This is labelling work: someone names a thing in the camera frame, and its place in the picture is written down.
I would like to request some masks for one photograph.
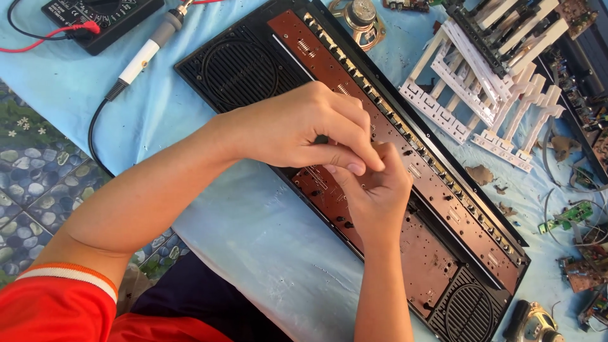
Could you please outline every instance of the black cable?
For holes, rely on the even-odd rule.
[[[19,3],[20,0],[14,0],[12,4],[10,4],[9,6],[9,10],[6,12],[7,15],[7,19],[9,20],[9,24],[19,33],[22,33],[28,37],[32,37],[32,38],[36,38],[36,39],[42,39],[42,40],[65,40],[67,39],[66,36],[61,36],[61,37],[44,37],[44,36],[37,36],[37,35],[33,35],[31,33],[27,33],[23,30],[21,30],[19,27],[15,26],[15,23],[13,23],[13,19],[11,18],[13,10],[15,9],[15,6],[17,6],[17,4]]]
[[[95,161],[105,173],[107,173],[110,177],[114,178],[116,176],[114,176],[114,174],[110,172],[110,170],[108,170],[108,168],[103,165],[102,161],[99,159],[99,156],[97,155],[97,152],[95,152],[95,146],[93,144],[93,129],[95,128],[95,122],[97,121],[99,113],[102,112],[102,109],[106,105],[106,103],[108,103],[108,100],[103,99],[103,101],[97,108],[97,111],[95,111],[95,114],[93,114],[93,118],[91,119],[91,124],[89,125],[89,150],[91,151],[91,158],[93,158],[93,161]]]

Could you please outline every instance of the person's right hand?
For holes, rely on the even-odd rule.
[[[364,189],[352,172],[324,165],[347,197],[348,211],[366,252],[399,243],[403,216],[413,184],[412,175],[403,166],[394,144],[372,144],[386,165],[383,172],[372,175],[378,186]]]

